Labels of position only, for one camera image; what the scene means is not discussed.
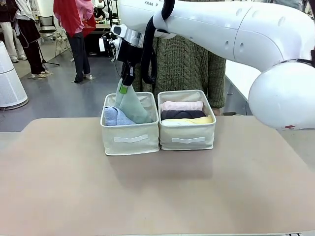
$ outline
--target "white table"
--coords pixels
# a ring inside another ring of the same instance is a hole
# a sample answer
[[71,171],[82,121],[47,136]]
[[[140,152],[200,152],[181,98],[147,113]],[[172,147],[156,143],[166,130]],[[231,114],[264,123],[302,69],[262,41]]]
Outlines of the white table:
[[260,71],[230,60],[226,61],[225,75],[232,85],[248,101],[250,89],[255,79],[260,75]]

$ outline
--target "white sneaker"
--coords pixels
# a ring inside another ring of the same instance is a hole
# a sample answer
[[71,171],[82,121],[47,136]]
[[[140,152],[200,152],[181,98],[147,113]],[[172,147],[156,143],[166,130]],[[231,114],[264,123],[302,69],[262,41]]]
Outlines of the white sneaker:
[[20,55],[19,59],[20,60],[27,60],[28,58],[23,54],[23,55]]
[[11,57],[11,61],[12,61],[12,63],[18,63],[19,62],[17,57]]
[[93,76],[91,74],[83,75],[83,79],[85,79],[85,80],[92,80]]
[[50,74],[49,70],[42,71],[41,74]]
[[39,74],[39,75],[31,74],[29,76],[29,79],[46,78],[47,76],[48,76],[47,74]]

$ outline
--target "blue folded towel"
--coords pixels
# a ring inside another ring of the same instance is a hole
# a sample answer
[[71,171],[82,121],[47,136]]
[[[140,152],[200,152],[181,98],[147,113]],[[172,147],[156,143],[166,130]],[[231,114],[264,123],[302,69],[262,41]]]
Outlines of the blue folded towel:
[[133,121],[129,120],[121,110],[116,107],[105,107],[104,114],[106,126],[135,124]]

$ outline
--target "yellow folded cloth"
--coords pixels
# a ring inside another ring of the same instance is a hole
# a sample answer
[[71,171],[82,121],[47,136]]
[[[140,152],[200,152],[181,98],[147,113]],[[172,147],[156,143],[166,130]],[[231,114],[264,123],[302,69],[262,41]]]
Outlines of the yellow folded cloth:
[[162,124],[166,126],[211,124],[211,123],[213,123],[213,118],[211,116],[201,117],[201,118],[196,118],[196,119],[165,119],[162,121]]

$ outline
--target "white cylindrical device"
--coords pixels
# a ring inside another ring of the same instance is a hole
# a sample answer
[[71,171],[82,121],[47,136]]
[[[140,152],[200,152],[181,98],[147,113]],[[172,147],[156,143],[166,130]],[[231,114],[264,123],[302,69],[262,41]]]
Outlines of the white cylindrical device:
[[5,45],[0,41],[0,109],[24,106],[28,97],[17,75]]

